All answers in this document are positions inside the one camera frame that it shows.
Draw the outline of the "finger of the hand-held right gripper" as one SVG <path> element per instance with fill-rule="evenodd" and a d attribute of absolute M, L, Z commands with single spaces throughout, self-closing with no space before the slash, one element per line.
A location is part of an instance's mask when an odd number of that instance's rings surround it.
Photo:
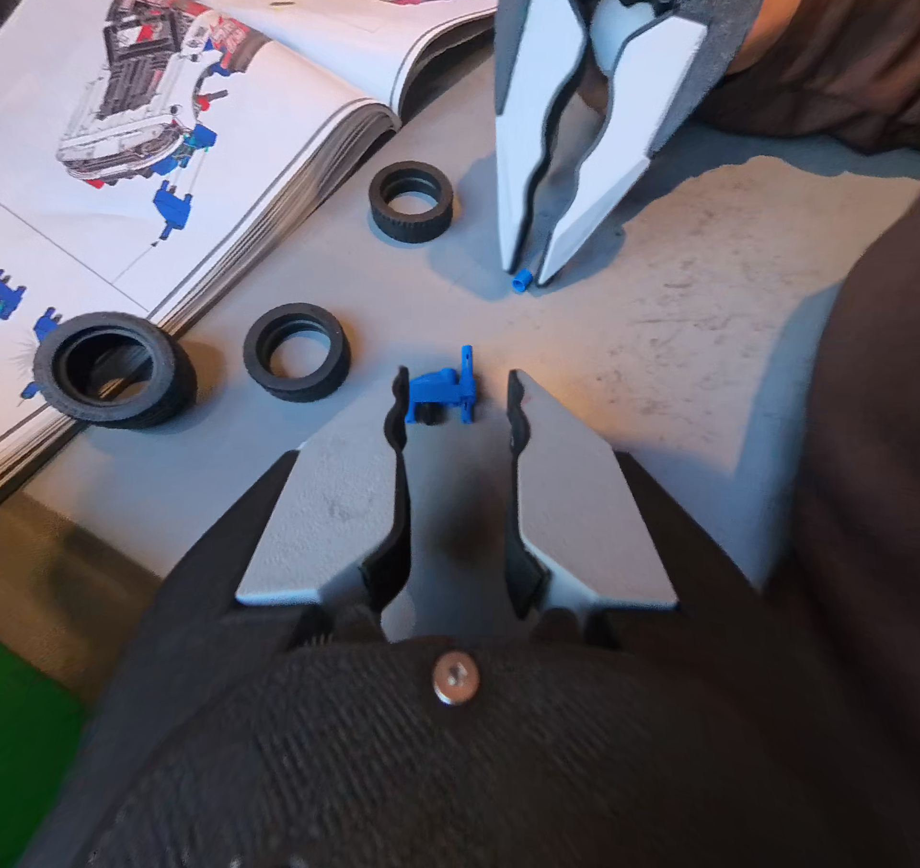
<path fill-rule="evenodd" d="M 623 44 L 604 126 L 577 166 L 574 195 L 546 247 L 537 284 L 546 286 L 579 252 L 646 172 L 651 147 L 707 36 L 707 26 L 668 14 Z"/>
<path fill-rule="evenodd" d="M 573 0 L 500 0 L 495 33 L 500 262 L 512 274 L 533 218 L 550 125 L 581 66 L 587 30 Z"/>

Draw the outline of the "blue toy brick connector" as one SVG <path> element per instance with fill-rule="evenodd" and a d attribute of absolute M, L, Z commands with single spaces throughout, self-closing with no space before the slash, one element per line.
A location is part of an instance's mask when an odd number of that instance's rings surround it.
<path fill-rule="evenodd" d="M 446 419 L 448 409 L 458 408 L 463 423 L 472 422 L 472 408 L 461 381 L 453 368 L 443 368 L 410 380 L 407 424 L 438 425 Z"/>

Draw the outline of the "open instruction booklet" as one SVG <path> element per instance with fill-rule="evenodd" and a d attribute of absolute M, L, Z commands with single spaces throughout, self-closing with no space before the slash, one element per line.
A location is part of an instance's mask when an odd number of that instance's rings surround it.
<path fill-rule="evenodd" d="M 75 434 L 38 349 L 180 333 L 402 126 L 499 0 L 2 0 L 2 497 Z"/>

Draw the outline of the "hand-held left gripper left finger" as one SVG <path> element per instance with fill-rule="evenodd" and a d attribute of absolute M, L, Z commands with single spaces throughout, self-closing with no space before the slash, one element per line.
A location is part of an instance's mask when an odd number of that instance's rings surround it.
<path fill-rule="evenodd" d="M 408 370 L 397 369 L 300 445 L 236 587 L 240 604 L 381 613 L 397 597 L 411 568 L 407 411 Z"/>

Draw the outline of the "grey desk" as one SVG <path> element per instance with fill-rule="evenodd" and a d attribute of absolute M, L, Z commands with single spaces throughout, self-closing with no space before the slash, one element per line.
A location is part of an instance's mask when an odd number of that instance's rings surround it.
<path fill-rule="evenodd" d="M 811 358 L 839 284 L 918 196 L 918 156 L 862 157 L 699 124 L 546 288 L 523 295 L 495 253 L 493 76 L 485 46 L 432 67 L 401 132 L 184 337 L 196 405 L 150 432 L 79 434 L 2 504 L 2 643 L 84 701 L 178 563 L 286 449 L 377 378 L 474 348 L 478 413 L 409 426 L 412 570 L 393 639 L 522 631 L 502 577 L 507 376 L 521 368 L 627 449 L 753 581 L 776 559 Z M 368 189 L 421 161 L 454 188 L 451 226 L 386 237 Z M 293 302 L 341 322 L 351 368 L 316 402 L 282 402 L 243 343 Z"/>

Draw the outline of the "black toy tyre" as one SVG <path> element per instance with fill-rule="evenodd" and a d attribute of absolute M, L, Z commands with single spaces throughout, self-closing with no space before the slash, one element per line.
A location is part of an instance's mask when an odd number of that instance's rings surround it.
<path fill-rule="evenodd" d="M 57 325 L 38 345 L 32 376 L 54 410 L 103 428 L 164 424 L 197 394 L 196 371 L 181 345 L 153 322 L 120 311 Z"/>
<path fill-rule="evenodd" d="M 328 354 L 318 369 L 300 377 L 281 377 L 270 359 L 282 342 L 295 333 L 310 331 L 328 341 Z M 243 361 L 249 376 L 282 402 L 316 402 L 337 391 L 351 368 L 351 344 L 339 319 L 308 302 L 282 304 L 268 310 L 248 329 Z"/>
<path fill-rule="evenodd" d="M 429 163 L 398 161 L 386 165 L 374 175 L 368 195 L 374 224 L 391 240 L 423 243 L 439 237 L 451 226 L 453 185 Z M 431 206 L 412 213 L 397 209 L 394 202 L 408 195 L 426 197 Z"/>

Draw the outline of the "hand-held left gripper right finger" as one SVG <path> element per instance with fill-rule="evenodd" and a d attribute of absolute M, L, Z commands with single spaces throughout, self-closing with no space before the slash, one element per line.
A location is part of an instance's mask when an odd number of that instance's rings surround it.
<path fill-rule="evenodd" d="M 672 581 L 612 445 L 521 369 L 508 376 L 505 583 L 523 621 L 567 609 L 671 611 Z"/>

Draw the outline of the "green plastic bin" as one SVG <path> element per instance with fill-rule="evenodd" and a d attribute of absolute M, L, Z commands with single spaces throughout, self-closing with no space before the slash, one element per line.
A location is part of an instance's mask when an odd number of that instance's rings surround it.
<path fill-rule="evenodd" d="M 63 685 L 1 647 L 1 865 L 16 866 L 51 811 L 86 723 Z"/>

